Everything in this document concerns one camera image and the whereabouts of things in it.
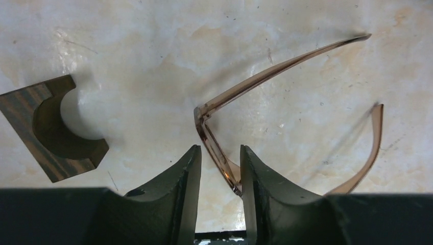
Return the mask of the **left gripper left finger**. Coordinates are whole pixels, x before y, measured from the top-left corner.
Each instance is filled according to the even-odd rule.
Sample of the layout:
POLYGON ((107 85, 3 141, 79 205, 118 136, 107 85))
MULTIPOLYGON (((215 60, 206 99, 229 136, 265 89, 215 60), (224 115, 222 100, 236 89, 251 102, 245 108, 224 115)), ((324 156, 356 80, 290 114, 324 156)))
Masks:
POLYGON ((122 196, 106 187, 4 188, 1 244, 193 244, 201 148, 122 196))

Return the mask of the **brown frame sunglasses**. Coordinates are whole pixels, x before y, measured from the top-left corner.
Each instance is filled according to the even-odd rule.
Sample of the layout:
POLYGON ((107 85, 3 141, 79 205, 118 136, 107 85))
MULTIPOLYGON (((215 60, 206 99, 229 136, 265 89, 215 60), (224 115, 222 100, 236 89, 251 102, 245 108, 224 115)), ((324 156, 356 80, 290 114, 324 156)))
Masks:
MULTIPOLYGON (((258 87, 264 82, 283 73, 284 71, 325 52, 351 43, 365 41, 370 37, 370 33, 360 34, 352 38, 338 41, 330 45, 318 48, 314 51, 291 58, 247 78, 246 80, 226 90, 225 92, 214 97, 203 105, 195 107, 194 121, 198 135, 202 140, 205 148, 207 149, 211 159, 218 167, 226 183, 235 195, 237 195, 238 197, 242 197, 243 195, 240 166, 232 162, 224 153, 216 137, 208 126, 207 120, 210 119, 211 116, 218 110, 222 109, 229 103, 233 102, 234 100, 238 99, 245 93, 258 87)), ((358 187, 358 185, 373 167, 378 157, 381 145, 383 131, 383 109, 383 104, 376 104, 370 110, 370 114, 372 116, 373 145, 368 160, 353 177, 351 177, 346 182, 340 184, 339 186, 335 187, 334 189, 330 190, 329 194, 351 193, 358 187)))

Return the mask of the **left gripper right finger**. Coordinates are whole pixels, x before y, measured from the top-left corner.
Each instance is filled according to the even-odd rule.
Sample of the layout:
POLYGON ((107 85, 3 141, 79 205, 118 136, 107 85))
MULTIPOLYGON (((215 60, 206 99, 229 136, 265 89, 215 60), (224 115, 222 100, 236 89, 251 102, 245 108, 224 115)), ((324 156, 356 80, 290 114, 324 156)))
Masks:
POLYGON ((432 244, 431 194, 330 194, 289 181, 240 147, 249 244, 432 244))

